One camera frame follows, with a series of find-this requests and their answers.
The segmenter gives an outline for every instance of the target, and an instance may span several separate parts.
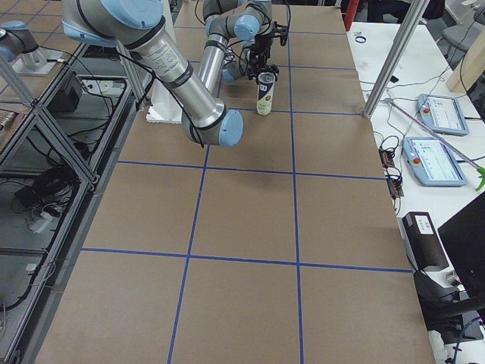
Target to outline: cylindrical container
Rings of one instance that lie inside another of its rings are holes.
[[[258,101],[256,102],[256,110],[260,115],[268,115],[271,111],[271,104],[273,103],[274,82],[276,76],[271,72],[264,72],[258,76]]]

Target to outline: label on can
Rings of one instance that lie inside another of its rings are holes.
[[[273,103],[274,81],[276,77],[270,72],[258,76],[258,101],[256,110],[260,115],[268,115]]]
[[[175,51],[167,43],[152,54],[145,56],[144,60],[160,77],[163,77],[181,62]]]

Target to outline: electrical wire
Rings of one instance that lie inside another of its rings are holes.
[[[64,212],[69,210],[70,206],[73,203],[74,197],[77,194],[78,189],[79,189],[79,181],[77,180],[77,178],[74,178],[72,180],[72,186],[71,186],[71,189],[70,189],[70,198],[67,201],[67,205],[64,208]],[[32,290],[32,287],[33,287],[33,284],[35,283],[37,275],[39,274],[41,268],[43,268],[44,262],[47,259],[47,257],[49,256],[49,250],[52,248],[52,245],[56,241],[56,236],[57,236],[58,232],[59,232],[59,230],[56,229],[54,237],[51,239],[51,243],[49,244],[48,249],[45,249],[46,254],[44,254],[42,256],[39,264],[37,265],[37,267],[35,269],[35,271],[28,274],[28,276],[30,276],[30,279],[29,279],[29,282],[27,284],[25,291],[20,296],[18,296],[17,301],[12,303],[11,305],[7,306],[6,303],[2,303],[2,309],[4,309],[6,312],[17,308],[29,296],[29,293]]]
[[[14,110],[8,110],[8,109],[6,109],[6,108],[0,108],[0,110],[2,110],[2,111],[6,111],[6,112],[14,112],[15,114],[17,114],[17,112],[16,112],[16,111],[14,111]]]
[[[56,269],[56,264],[55,264],[55,261],[51,261],[49,263],[47,263],[47,267],[48,269],[50,269],[51,271],[47,274],[47,277],[44,277],[39,283],[35,283],[35,284],[29,284],[31,287],[37,287],[37,286],[40,286],[41,284],[44,284],[46,281],[49,280],[49,278],[55,273],[55,269]]]
[[[2,297],[2,311],[3,311],[3,319],[0,321],[0,340],[5,336],[5,332],[7,331],[7,307],[5,305],[5,300]]]
[[[199,21],[200,24],[205,25],[205,22],[203,22],[200,17],[197,15],[197,7],[199,6],[199,1],[197,0],[196,2],[196,8],[194,9],[194,15],[196,16],[196,19]]]
[[[153,69],[151,69],[150,67],[138,62],[137,60],[135,59],[132,59],[130,57],[127,57],[126,55],[122,55],[121,53],[118,52],[118,55],[124,59],[126,59],[127,61],[130,61],[134,64],[136,64],[138,67],[142,68],[143,70],[145,70],[146,72],[150,73],[152,75],[152,80],[157,80],[158,82],[160,83],[164,83],[163,80],[155,73],[155,71]],[[190,125],[192,125],[192,128],[193,130],[196,132],[196,136],[197,136],[197,139],[196,142],[199,143],[199,145],[204,148],[204,142],[202,141],[202,137],[200,136],[200,133],[199,133],[199,129],[194,125],[193,121],[192,121],[192,118],[190,117],[190,115],[187,113],[187,111],[185,110],[185,108],[183,107],[182,105],[182,102],[175,96],[175,94],[169,90],[169,93],[174,97],[175,99],[175,102],[180,106],[180,108],[182,109],[182,112],[185,114],[185,116],[187,117],[187,119],[189,120],[189,123]]]
[[[291,26],[291,7],[289,6],[288,0],[283,0],[283,3],[286,5],[286,14],[288,15],[288,32],[289,32],[289,27]]]
[[[79,62],[79,64],[80,64],[81,66],[83,66],[83,68],[84,68],[84,69],[87,71],[87,73],[88,73],[88,74],[91,76],[91,78],[92,78],[92,79],[93,79],[95,82],[97,82],[97,84],[98,84],[98,88],[99,88],[99,94],[92,93],[92,92],[90,92],[89,90],[86,90],[86,88],[85,88],[85,87],[83,87],[84,92],[85,92],[85,93],[87,93],[87,94],[89,94],[89,95],[91,95],[91,96],[95,96],[95,97],[102,98],[102,99],[103,99],[103,101],[104,101],[104,103],[105,103],[106,110],[107,110],[107,112],[108,112],[108,120],[107,120],[105,123],[103,123],[103,124],[101,124],[101,125],[99,125],[99,126],[97,126],[97,127],[94,127],[94,128],[89,128],[89,129],[85,129],[85,130],[79,130],[79,131],[77,131],[76,133],[72,133],[72,134],[70,134],[70,135],[68,135],[68,136],[69,136],[71,139],[73,139],[73,137],[74,137],[74,136],[76,136],[76,135],[79,135],[79,134],[81,134],[81,133],[86,133],[86,132],[94,131],[94,130],[98,130],[98,129],[102,129],[102,128],[106,127],[108,124],[110,124],[110,123],[112,122],[112,118],[113,118],[113,115],[114,115],[114,110],[115,110],[115,109],[116,109],[116,108],[119,106],[119,104],[120,104],[120,99],[121,99],[121,96],[118,98],[117,104],[115,105],[115,104],[113,103],[113,99],[112,99],[111,97],[103,95],[102,88],[101,88],[101,84],[100,84],[100,82],[99,82],[99,80],[98,80],[98,77],[96,77],[96,76],[95,76],[95,75],[94,75],[94,74],[91,72],[91,70],[90,70],[90,69],[88,69],[88,67],[87,67],[87,66],[86,66],[86,65],[85,65],[85,64],[84,64],[84,63],[83,63],[83,62],[82,62],[82,61],[79,59],[79,57],[77,57],[77,56],[76,56],[76,55],[74,55],[73,53],[68,52],[68,51],[65,51],[65,50],[63,50],[63,49],[55,49],[55,48],[46,47],[46,46],[44,46],[44,45],[41,45],[40,47],[41,47],[41,48],[44,48],[44,49],[51,50],[51,51],[57,51],[57,52],[63,52],[63,53],[66,53],[67,55],[69,55],[69,56],[73,57],[73,58],[74,58],[76,61],[78,61],[78,62]],[[111,110],[110,110],[110,108],[109,108],[108,103],[106,102],[106,99],[108,99],[108,100],[109,100],[109,102],[111,103]],[[95,141],[95,142],[93,142],[93,143],[90,143],[90,144],[96,144],[96,143],[99,141],[99,139],[98,139],[98,140],[96,140],[96,141]],[[83,143],[83,142],[80,142],[79,140],[74,140],[74,139],[73,139],[73,141],[74,141],[74,142],[77,142],[77,143]],[[92,154],[94,153],[94,151],[96,150],[96,147],[97,147],[97,146],[95,146],[94,150],[92,150],[92,151],[91,151],[91,155],[92,155]]]
[[[378,131],[372,130],[374,134],[377,134],[380,137],[380,142],[382,143],[384,141],[384,135],[382,133],[379,133]]]
[[[15,180],[4,180],[3,182],[0,182],[0,185],[2,184],[18,184],[19,186],[27,187],[26,184],[22,184],[21,182],[17,182]]]
[[[470,160],[473,161],[473,162],[476,162],[476,161],[480,161],[481,159],[485,159],[485,155],[478,157],[478,158],[470,159]],[[466,163],[467,161],[459,160],[457,162],[458,163]]]
[[[29,142],[29,144],[36,150],[36,152],[38,152],[40,155],[43,155],[45,157],[45,160],[53,167],[58,167],[60,165],[62,165],[62,163],[60,162],[57,162],[55,161],[51,156],[50,156],[50,152],[52,149],[50,149],[47,153],[44,153],[42,150],[40,150],[36,144],[28,137],[26,136],[25,139],[27,140],[27,142]]]
[[[480,320],[480,316],[479,317],[475,317],[473,318],[472,320],[470,320],[464,327],[463,329],[460,331],[460,335],[458,336],[458,341],[456,341],[456,346],[453,348],[455,350],[455,354],[453,355],[453,359],[452,359],[452,364],[456,364],[456,357],[458,355],[458,351],[459,351],[459,348],[460,348],[460,343],[462,342],[463,340],[463,337],[465,336],[465,332],[467,331],[467,329],[471,326],[471,324],[473,324],[474,322]]]

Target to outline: black cable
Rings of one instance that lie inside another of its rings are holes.
[[[471,161],[476,162],[476,161],[480,161],[481,159],[485,159],[485,155],[482,156],[482,157],[478,157],[478,158],[471,159]],[[458,163],[466,163],[467,161],[460,160],[460,161],[457,161],[457,162]]]
[[[458,47],[463,43],[463,41],[466,39],[467,35],[468,35],[468,32],[470,31],[471,29],[471,26],[474,24],[475,20],[470,24],[470,26],[468,27],[465,35],[463,36],[462,40],[460,41],[460,43],[458,43],[458,45],[455,47],[455,51],[453,52],[453,56],[450,58],[450,60],[452,60],[454,57],[455,57],[455,54],[458,50]],[[440,83],[440,79],[441,79],[441,76],[443,76],[445,74],[445,72],[448,71],[448,69],[450,68],[450,66],[446,67],[444,69],[444,71],[440,74],[439,78],[438,78],[438,81],[436,82],[436,85],[434,85],[433,89],[431,89],[431,91],[426,95],[426,98],[424,99],[423,103],[421,105],[418,106],[418,111],[416,111],[416,114],[415,114],[415,117],[418,116],[419,114],[419,111],[421,110],[421,108],[423,107],[423,105],[426,104],[427,100],[430,98],[430,95],[433,93],[434,89],[436,89],[438,87],[438,84]],[[408,130],[406,131],[405,135],[409,132],[409,130],[411,129],[411,125],[414,123],[414,121],[411,121],[411,123],[409,124],[409,128]]]
[[[2,184],[18,184],[19,186],[27,187],[26,184],[22,184],[21,182],[17,182],[15,180],[4,180],[3,182],[0,182],[0,185]]]
[[[116,110],[120,106],[121,100],[123,98],[123,95],[124,95],[124,93],[127,90],[127,82],[126,82],[126,80],[121,80],[121,82],[124,84],[123,91],[119,95],[119,97],[117,98],[116,104],[113,105],[113,108],[112,108],[113,112],[110,113],[110,115],[108,116],[107,121],[105,123],[103,123],[103,124],[98,125],[97,127],[92,127],[92,128],[84,129],[84,130],[78,130],[77,132],[68,135],[74,142],[84,143],[84,142],[80,142],[79,140],[75,140],[74,137],[76,135],[79,135],[79,134],[82,134],[82,133],[86,133],[86,132],[89,132],[89,131],[102,130],[101,136],[97,140],[95,140],[94,142],[91,142],[91,143],[84,143],[87,146],[88,145],[95,144],[95,146],[93,147],[93,149],[89,152],[90,156],[92,156],[95,153],[95,151],[97,150],[97,148],[99,146],[97,143],[105,135],[105,132],[106,132],[105,127],[107,127],[113,121],[114,110]]]
[[[7,110],[6,108],[0,108],[0,110],[2,111],[6,111],[6,112],[14,112],[15,114],[17,114],[16,111],[13,111],[13,110]]]
[[[384,148],[383,145],[387,140],[391,140],[392,138],[396,138],[397,144],[395,147],[390,147],[390,148]],[[382,142],[380,143],[379,150],[383,150],[384,152],[392,151],[392,158],[394,158],[394,155],[396,154],[396,149],[399,146],[400,138],[397,135],[389,135],[385,137]]]
[[[194,15],[196,16],[196,19],[199,21],[200,24],[205,25],[205,23],[200,19],[200,17],[197,15],[197,6],[199,6],[199,1],[197,0],[196,2],[196,8],[194,9]]]
[[[411,267],[415,270],[415,271],[420,271],[411,261],[411,258],[409,258],[409,256],[406,254],[406,258],[408,258],[408,262],[409,264],[411,265]]]
[[[55,196],[72,186],[76,179],[70,167],[54,167],[39,175],[33,182],[32,189],[40,196]]]
[[[460,336],[458,337],[458,341],[456,342],[456,346],[453,348],[455,350],[455,354],[453,355],[453,360],[452,360],[452,364],[456,364],[456,357],[458,355],[458,351],[459,351],[459,348],[460,348],[460,343],[462,342],[463,340],[463,337],[465,336],[465,332],[467,331],[468,327],[470,327],[471,324],[473,324],[475,321],[478,321],[480,320],[480,316],[478,317],[475,317],[473,318],[472,320],[470,320],[462,329],[462,331],[460,332]]]
[[[36,144],[28,137],[26,136],[25,138],[27,142],[38,152],[40,155],[43,155],[45,157],[45,160],[53,167],[58,167],[59,165],[62,165],[61,163],[55,161],[51,156],[50,156],[50,150],[47,153],[44,153],[42,150],[40,150]]]
[[[152,70],[150,67],[148,66],[145,66],[144,64],[138,62],[137,60],[135,59],[132,59],[130,57],[127,57],[126,55],[122,55],[121,53],[118,53],[118,55],[122,58],[125,58],[126,60],[130,61],[130,62],[133,62],[134,64],[136,64],[138,67],[142,68],[143,70],[149,72],[152,77],[154,77],[157,81],[159,81],[161,84],[164,83],[164,81],[155,73],[154,70]],[[204,148],[204,142],[202,141],[202,138],[200,136],[200,133],[199,133],[199,130],[198,128],[194,125],[193,121],[192,121],[192,118],[190,117],[189,114],[187,114],[187,111],[185,110],[185,108],[183,107],[182,105],[182,102],[180,102],[180,100],[175,96],[175,94],[172,92],[172,90],[168,90],[168,92],[174,97],[176,103],[180,106],[180,108],[182,109],[182,112],[185,114],[185,116],[187,116],[187,119],[189,119],[189,123],[190,125],[192,125],[192,128],[194,129],[194,131],[196,132],[196,136],[197,136],[197,139],[196,142],[198,144],[200,144],[200,146],[202,148]]]
[[[289,32],[289,27],[291,25],[291,7],[289,6],[288,0],[283,0],[283,3],[286,5],[286,11],[288,13],[288,23],[286,26],[288,27],[288,32]]]
[[[91,95],[91,96],[95,96],[95,97],[100,97],[102,99],[107,99],[109,100],[109,102],[111,103],[111,112],[114,111],[114,103],[113,103],[113,99],[109,96],[104,96],[104,95],[99,95],[98,93],[92,93],[90,91],[87,91],[87,90],[84,90],[85,93],[87,93],[88,95]]]
[[[53,169],[59,169],[59,168],[62,168],[64,171],[62,173],[59,172],[59,174],[57,172],[54,173],[53,171],[51,171]],[[37,184],[37,187],[40,187],[41,190],[42,189],[54,190],[54,185],[50,184],[45,179],[45,177],[49,176],[49,175],[50,176],[56,175],[57,177],[66,177],[68,179],[69,183],[70,183],[71,196],[70,196],[69,201],[67,201],[68,204],[66,205],[66,208],[64,209],[64,212],[66,212],[66,211],[69,210],[69,208],[72,205],[72,202],[74,200],[74,196],[76,196],[76,194],[77,194],[77,191],[79,189],[79,180],[77,179],[77,176],[75,175],[75,173],[68,166],[63,166],[63,167],[58,167],[58,168],[51,168],[50,170],[47,170],[43,174],[39,175],[36,178],[36,180],[34,181],[33,186]],[[47,249],[45,250],[45,254],[42,256],[39,264],[36,266],[35,271],[28,274],[28,276],[30,276],[30,279],[29,279],[29,283],[27,284],[26,290],[20,296],[17,297],[17,301],[15,301],[14,303],[12,303],[9,306],[6,306],[5,311],[10,311],[12,309],[15,309],[29,296],[29,293],[32,290],[32,287],[33,287],[33,284],[35,283],[37,275],[39,274],[40,270],[42,268],[44,268],[44,262],[47,259],[47,256],[49,254],[49,250],[52,248],[52,245],[56,241],[55,238],[57,237],[58,232],[59,232],[59,230],[57,229],[55,234],[54,234],[54,237],[51,239],[50,244],[48,245]]]

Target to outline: robotic arm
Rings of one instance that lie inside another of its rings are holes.
[[[252,41],[274,32],[271,0],[250,0],[242,14],[221,15],[241,0],[207,0],[204,20],[208,41],[199,75],[165,31],[160,0],[63,0],[64,32],[89,44],[123,44],[154,70],[165,88],[183,104],[183,129],[194,142],[234,146],[243,134],[243,118],[227,110],[212,92],[221,77],[229,39]]]
[[[182,123],[197,143],[234,146],[243,118],[211,94],[165,31],[159,0],[63,0],[64,32],[89,44],[115,47],[117,41],[154,70],[183,104]]]
[[[27,25],[18,20],[0,24],[0,56],[12,62],[18,55],[23,65],[37,69],[47,63]]]

